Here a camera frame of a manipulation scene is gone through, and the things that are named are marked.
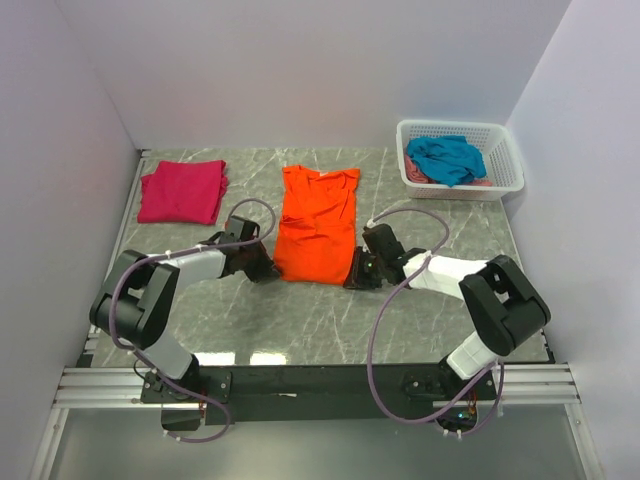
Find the orange t shirt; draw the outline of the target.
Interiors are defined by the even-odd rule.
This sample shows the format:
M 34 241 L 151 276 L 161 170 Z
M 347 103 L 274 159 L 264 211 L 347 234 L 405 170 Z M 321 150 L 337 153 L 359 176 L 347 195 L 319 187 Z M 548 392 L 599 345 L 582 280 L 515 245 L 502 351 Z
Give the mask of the orange t shirt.
M 287 282 L 341 285 L 356 246 L 360 170 L 282 169 L 285 188 L 274 261 Z

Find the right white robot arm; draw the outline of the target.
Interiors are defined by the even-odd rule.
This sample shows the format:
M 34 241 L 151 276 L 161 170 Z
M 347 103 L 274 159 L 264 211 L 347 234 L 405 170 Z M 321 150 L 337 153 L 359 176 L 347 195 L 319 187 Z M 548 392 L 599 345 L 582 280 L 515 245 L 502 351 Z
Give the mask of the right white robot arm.
M 460 399 L 474 386 L 474 376 L 510 355 L 551 320 L 549 307 L 517 265 L 506 255 L 464 260 L 423 248 L 404 249 L 387 224 L 367 227 L 364 246 L 354 250 L 343 287 L 374 290 L 383 282 L 429 290 L 464 302 L 474 331 L 438 365 L 440 390 Z

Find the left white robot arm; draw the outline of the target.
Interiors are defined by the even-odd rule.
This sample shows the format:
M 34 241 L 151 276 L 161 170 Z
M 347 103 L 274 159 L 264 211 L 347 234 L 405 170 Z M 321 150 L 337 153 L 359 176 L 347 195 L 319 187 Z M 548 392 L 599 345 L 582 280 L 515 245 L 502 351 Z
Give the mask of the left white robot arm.
M 236 215 L 225 229 L 196 247 L 196 252 L 161 261 L 140 262 L 143 253 L 127 250 L 117 258 L 90 308 L 92 325 L 136 348 L 166 376 L 164 389 L 176 401 L 203 394 L 209 381 L 196 356 L 168 331 L 175 297 L 187 287 L 242 272 L 253 283 L 276 279 L 279 272 L 257 239 L 258 223 Z

